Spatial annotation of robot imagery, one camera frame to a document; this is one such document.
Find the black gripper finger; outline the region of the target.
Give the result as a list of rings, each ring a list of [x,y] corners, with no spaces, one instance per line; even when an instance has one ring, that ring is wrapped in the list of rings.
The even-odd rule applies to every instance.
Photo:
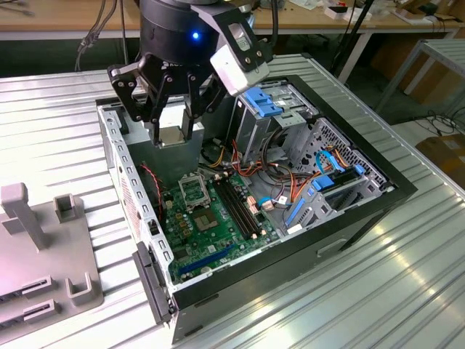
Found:
[[[195,121],[204,113],[212,113],[222,102],[226,95],[226,87],[215,73],[212,74],[209,83],[200,93],[200,79],[192,73],[188,75],[188,95],[185,98],[185,109],[182,117],[182,133],[186,140],[191,140]]]
[[[171,94],[173,70],[166,67],[161,59],[146,53],[135,63],[109,67],[108,76],[131,120],[144,122],[150,130],[153,144],[158,145],[160,118]],[[139,80],[146,85],[145,103],[140,103],[133,97]]]

